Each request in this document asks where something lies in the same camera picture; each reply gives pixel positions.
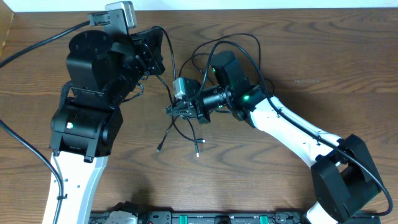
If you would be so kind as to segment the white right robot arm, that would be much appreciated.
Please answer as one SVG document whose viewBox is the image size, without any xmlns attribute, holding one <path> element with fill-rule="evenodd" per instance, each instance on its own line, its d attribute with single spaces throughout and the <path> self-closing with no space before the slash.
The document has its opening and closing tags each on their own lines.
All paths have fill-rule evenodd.
<svg viewBox="0 0 398 224">
<path fill-rule="evenodd" d="M 382 181 L 365 142 L 352 134 L 328 133 L 287 109 L 271 92 L 250 83 L 231 51 L 211 58 L 217 85 L 202 88 L 197 80 L 173 82 L 176 102 L 170 116 L 210 122 L 210 113 L 226 106 L 239 121 L 276 138 L 311 169 L 316 204 L 304 215 L 309 223 L 346 223 L 381 192 Z"/>
</svg>

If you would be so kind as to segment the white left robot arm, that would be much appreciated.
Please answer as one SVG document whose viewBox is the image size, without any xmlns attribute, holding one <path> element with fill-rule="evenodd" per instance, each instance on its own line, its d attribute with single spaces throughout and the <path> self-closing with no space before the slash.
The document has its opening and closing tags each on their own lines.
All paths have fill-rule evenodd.
<svg viewBox="0 0 398 224">
<path fill-rule="evenodd" d="M 44 223 L 88 223 L 95 191 L 123 123 L 121 103 L 143 77 L 164 72 L 158 27 L 135 34 L 88 30 L 74 36 L 51 120 L 51 177 Z"/>
</svg>

